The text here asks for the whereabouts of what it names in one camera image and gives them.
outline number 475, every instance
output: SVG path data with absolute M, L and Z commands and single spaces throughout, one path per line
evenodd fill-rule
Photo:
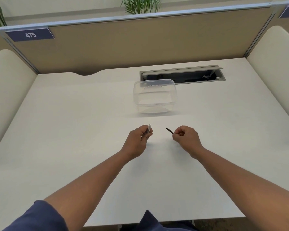
M 26 37 L 32 38 L 32 37 L 36 37 L 36 35 L 31 32 L 31 33 L 26 33 Z

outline person's left hand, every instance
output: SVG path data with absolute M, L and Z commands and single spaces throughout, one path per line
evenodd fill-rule
M 127 136 L 121 152 L 128 154 L 131 160 L 139 157 L 147 147 L 147 139 L 153 134 L 152 128 L 150 129 L 150 133 L 146 133 L 147 129 L 148 126 L 143 125 L 131 131 Z

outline blue sleeve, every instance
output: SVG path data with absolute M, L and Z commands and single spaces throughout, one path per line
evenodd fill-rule
M 3 231 L 68 231 L 63 217 L 47 202 L 37 200 Z

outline person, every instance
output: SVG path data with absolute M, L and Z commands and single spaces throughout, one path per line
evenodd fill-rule
M 4 231 L 80 230 L 124 165 L 145 150 L 147 140 L 153 134 L 153 129 L 146 133 L 147 128 L 147 125 L 143 125 L 131 131 L 119 152 L 44 200 L 36 201 Z M 207 150 L 193 128 L 180 126 L 172 137 L 203 165 L 259 229 L 289 231 L 289 191 Z M 146 218 L 134 230 L 164 229 L 149 211 L 144 216 Z

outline navy blue shirt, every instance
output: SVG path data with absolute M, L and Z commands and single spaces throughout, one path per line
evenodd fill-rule
M 34 204 L 10 226 L 3 231 L 68 231 L 63 217 L 47 202 L 37 200 Z M 140 223 L 133 231 L 197 231 L 185 224 L 164 228 L 147 210 Z

